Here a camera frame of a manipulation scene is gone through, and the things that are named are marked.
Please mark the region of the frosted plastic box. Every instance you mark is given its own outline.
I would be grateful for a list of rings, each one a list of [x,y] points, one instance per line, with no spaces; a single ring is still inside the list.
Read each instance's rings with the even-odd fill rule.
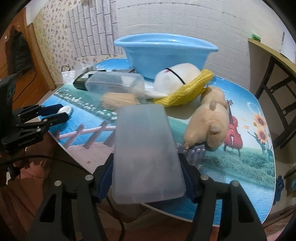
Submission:
[[[186,192],[165,109],[160,104],[117,111],[112,196],[118,204],[150,203]]]

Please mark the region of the white small object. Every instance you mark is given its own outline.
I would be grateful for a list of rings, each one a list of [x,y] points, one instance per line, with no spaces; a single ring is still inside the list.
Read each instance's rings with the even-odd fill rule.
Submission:
[[[73,108],[69,105],[66,105],[60,108],[57,113],[66,113],[68,116],[71,116],[72,112]]]

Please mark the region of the white plastic bag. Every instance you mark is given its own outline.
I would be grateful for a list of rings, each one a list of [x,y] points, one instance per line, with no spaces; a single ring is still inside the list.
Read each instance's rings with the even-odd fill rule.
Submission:
[[[63,84],[74,81],[82,73],[81,65],[76,65],[73,69],[68,65],[63,65],[61,70]]]

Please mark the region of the black green box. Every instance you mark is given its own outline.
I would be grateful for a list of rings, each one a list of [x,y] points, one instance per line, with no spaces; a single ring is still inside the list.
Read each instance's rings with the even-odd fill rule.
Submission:
[[[88,71],[85,73],[80,74],[73,82],[73,85],[76,89],[87,91],[86,89],[86,81],[95,73],[97,72],[105,72],[106,70],[95,70],[95,71]]]

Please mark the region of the pictorial table mat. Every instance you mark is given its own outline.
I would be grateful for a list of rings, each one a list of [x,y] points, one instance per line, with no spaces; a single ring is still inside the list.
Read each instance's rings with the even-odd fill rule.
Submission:
[[[94,172],[113,151],[117,114],[101,107],[98,94],[76,89],[73,82],[44,101],[45,106],[73,108],[69,120],[50,128],[50,133],[78,164]],[[237,84],[216,76],[210,85],[219,87],[230,105],[231,139],[213,152],[196,147],[188,160],[215,181],[237,180],[259,219],[265,221],[273,205],[276,178],[273,145],[262,109],[255,96]]]

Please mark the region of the clear box with toothpicks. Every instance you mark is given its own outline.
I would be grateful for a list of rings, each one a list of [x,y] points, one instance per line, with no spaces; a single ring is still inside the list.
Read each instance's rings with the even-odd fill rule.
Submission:
[[[137,73],[98,71],[88,78],[85,87],[98,94],[99,104],[109,110],[144,101],[144,78]]]

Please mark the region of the beige plush bear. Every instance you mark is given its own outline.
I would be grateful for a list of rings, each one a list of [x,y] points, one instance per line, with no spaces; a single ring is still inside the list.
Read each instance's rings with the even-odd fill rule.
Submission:
[[[207,87],[201,104],[193,113],[184,134],[184,147],[189,149],[205,143],[210,151],[224,142],[229,129],[229,107],[224,92],[215,86]]]

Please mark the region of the blue plastic basin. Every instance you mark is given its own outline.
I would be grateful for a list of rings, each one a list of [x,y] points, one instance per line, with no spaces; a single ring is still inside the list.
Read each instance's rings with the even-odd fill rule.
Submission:
[[[219,50],[202,39],[165,33],[124,36],[115,40],[114,46],[123,48],[131,68],[148,79],[182,63],[191,63],[202,70],[209,55]]]

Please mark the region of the white yellow plush toy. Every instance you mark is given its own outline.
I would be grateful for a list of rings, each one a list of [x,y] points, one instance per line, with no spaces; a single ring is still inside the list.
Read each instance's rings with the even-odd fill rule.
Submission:
[[[151,87],[145,89],[145,97],[164,107],[185,105],[205,92],[214,77],[207,69],[182,63],[160,71]]]

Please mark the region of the green small box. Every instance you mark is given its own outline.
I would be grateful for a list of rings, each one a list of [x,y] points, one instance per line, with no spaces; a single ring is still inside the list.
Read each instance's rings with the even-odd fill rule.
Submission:
[[[261,38],[255,34],[252,34],[251,38],[257,42],[261,42]]]

